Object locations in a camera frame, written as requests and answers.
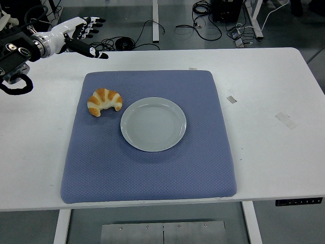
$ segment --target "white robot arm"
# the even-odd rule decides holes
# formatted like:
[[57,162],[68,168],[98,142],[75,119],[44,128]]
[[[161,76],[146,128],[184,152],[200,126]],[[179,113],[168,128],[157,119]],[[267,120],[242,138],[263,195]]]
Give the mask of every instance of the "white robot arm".
[[[97,17],[76,17],[55,26],[49,32],[37,32],[30,24],[26,24],[32,35],[28,36],[20,28],[13,26],[0,31],[0,89],[10,95],[21,95],[33,89],[33,83],[28,78],[29,66],[27,61],[35,62],[67,49],[87,57],[108,58],[106,53],[95,50],[80,41],[99,31],[104,19]],[[26,82],[22,89],[11,89],[3,84],[14,84],[19,80]]]
[[108,58],[105,53],[80,42],[80,39],[92,37],[91,33],[98,33],[93,27],[101,27],[105,20],[97,17],[76,17],[55,26],[50,32],[33,32],[31,39],[40,45],[41,57],[49,57],[55,53],[62,53],[67,48],[87,57]]

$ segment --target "textured fabric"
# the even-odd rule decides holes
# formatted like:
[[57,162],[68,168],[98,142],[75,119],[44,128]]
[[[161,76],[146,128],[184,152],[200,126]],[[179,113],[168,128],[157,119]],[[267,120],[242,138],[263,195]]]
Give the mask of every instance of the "textured fabric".
[[[104,87],[123,97],[120,111],[92,116],[87,100]],[[133,102],[161,97],[184,112],[187,127],[172,148],[145,152],[122,136]],[[236,193],[234,165],[213,77],[208,71],[116,71],[85,77],[64,168],[65,203],[227,197]]]

